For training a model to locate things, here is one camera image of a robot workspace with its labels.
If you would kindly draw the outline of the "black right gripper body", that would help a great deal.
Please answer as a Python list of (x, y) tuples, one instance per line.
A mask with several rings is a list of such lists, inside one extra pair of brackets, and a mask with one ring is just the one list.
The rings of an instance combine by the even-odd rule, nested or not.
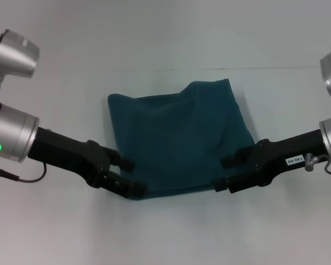
[(251, 157), (257, 166), (252, 172), (264, 171), (274, 178), (281, 173), (305, 166), (305, 156), (327, 153), (320, 130), (314, 130), (277, 142), (268, 139), (256, 144), (257, 150)]

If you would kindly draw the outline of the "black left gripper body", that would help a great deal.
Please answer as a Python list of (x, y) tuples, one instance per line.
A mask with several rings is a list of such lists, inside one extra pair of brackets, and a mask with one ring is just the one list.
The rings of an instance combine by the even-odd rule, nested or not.
[(76, 173), (93, 188), (107, 189), (104, 175), (109, 171), (110, 159), (92, 140), (80, 142), (39, 127), (28, 157)]

